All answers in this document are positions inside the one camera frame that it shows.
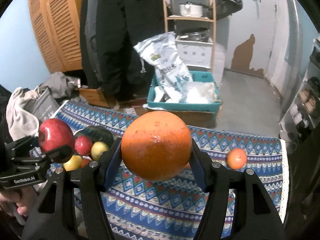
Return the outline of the person's left hand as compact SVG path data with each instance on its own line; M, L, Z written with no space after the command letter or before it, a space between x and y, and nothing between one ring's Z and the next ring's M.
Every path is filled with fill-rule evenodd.
M28 217L37 200L37 193L33 187L23 187L19 190L1 190L1 210L10 216L14 216L10 203L15 204L17 213Z

